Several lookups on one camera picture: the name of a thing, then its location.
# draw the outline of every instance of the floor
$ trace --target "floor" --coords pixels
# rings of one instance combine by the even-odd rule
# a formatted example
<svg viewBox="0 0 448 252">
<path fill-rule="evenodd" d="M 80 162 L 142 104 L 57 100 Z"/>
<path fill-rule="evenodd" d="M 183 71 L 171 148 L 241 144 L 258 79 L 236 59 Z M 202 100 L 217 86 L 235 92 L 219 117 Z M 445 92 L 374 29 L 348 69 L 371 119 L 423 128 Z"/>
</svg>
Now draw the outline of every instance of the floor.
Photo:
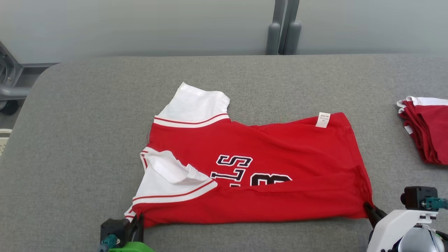
<svg viewBox="0 0 448 252">
<path fill-rule="evenodd" d="M 37 78 L 47 69 L 47 67 L 25 68 L 17 81 L 17 87 L 31 87 Z M 23 105 L 23 100 L 19 100 L 19 109 L 14 115 L 8 116 L 0 113 L 0 129 L 12 129 Z"/>
</svg>

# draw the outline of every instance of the white robot part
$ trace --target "white robot part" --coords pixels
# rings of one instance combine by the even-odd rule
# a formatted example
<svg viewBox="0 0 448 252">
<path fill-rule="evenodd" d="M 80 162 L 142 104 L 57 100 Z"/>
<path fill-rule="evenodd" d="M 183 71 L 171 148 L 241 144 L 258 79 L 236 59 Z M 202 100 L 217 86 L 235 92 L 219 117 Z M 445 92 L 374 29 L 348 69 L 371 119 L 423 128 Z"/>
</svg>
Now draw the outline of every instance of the white robot part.
<svg viewBox="0 0 448 252">
<path fill-rule="evenodd" d="M 387 252 L 416 224 L 430 224 L 437 214 L 420 210 L 392 211 L 376 224 L 367 252 Z"/>
</svg>

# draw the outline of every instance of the clothing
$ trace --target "clothing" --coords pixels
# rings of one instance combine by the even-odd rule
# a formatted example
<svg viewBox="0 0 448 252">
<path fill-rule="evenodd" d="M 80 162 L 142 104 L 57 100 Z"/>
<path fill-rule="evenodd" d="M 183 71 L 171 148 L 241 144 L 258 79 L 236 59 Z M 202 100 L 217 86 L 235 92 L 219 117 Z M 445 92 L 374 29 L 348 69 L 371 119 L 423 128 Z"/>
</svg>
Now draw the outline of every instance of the clothing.
<svg viewBox="0 0 448 252">
<path fill-rule="evenodd" d="M 183 83 L 154 118 L 140 153 L 145 174 L 128 219 L 160 223 L 281 222 L 363 218 L 370 181 L 351 125 L 332 114 L 246 126 L 230 99 Z"/>
<path fill-rule="evenodd" d="M 448 100 L 408 96 L 397 105 L 422 160 L 448 165 Z"/>
</svg>

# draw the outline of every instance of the folded garment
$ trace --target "folded garment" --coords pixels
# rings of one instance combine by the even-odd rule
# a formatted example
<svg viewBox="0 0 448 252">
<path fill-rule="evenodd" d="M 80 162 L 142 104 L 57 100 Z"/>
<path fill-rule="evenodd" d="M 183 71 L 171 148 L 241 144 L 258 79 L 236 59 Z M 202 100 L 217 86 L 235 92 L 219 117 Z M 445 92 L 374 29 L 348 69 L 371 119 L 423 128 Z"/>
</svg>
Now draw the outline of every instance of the folded garment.
<svg viewBox="0 0 448 252">
<path fill-rule="evenodd" d="M 448 165 L 448 100 L 408 96 L 397 105 L 422 160 Z"/>
</svg>

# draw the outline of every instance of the black caster wheel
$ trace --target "black caster wheel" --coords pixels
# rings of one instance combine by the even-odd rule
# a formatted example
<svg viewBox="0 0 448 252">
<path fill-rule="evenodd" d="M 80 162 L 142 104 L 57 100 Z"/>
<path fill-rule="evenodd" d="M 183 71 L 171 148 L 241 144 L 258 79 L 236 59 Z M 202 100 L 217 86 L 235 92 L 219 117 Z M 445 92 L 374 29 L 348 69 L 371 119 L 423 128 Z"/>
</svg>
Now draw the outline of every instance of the black caster wheel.
<svg viewBox="0 0 448 252">
<path fill-rule="evenodd" d="M 13 115 L 14 113 L 16 113 L 18 109 L 19 109 L 19 104 L 17 103 L 17 101 L 9 100 L 6 102 L 5 106 L 2 109 L 0 109 L 0 113 L 10 116 L 10 115 Z"/>
</svg>

